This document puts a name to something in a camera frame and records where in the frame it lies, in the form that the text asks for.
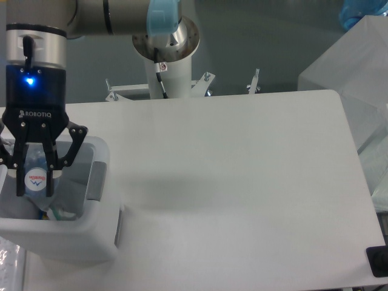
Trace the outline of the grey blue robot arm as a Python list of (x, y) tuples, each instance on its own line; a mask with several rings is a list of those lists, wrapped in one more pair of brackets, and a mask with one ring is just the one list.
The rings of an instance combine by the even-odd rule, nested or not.
[(7, 1), (5, 110), (1, 128), (15, 139), (1, 148), (1, 164), (25, 194), (25, 160), (31, 143), (43, 147), (47, 184), (73, 164), (88, 132), (65, 110), (66, 44), (87, 35), (131, 35), (137, 51), (155, 67), (164, 99), (172, 93), (161, 65), (190, 56), (199, 45), (196, 25), (179, 1)]

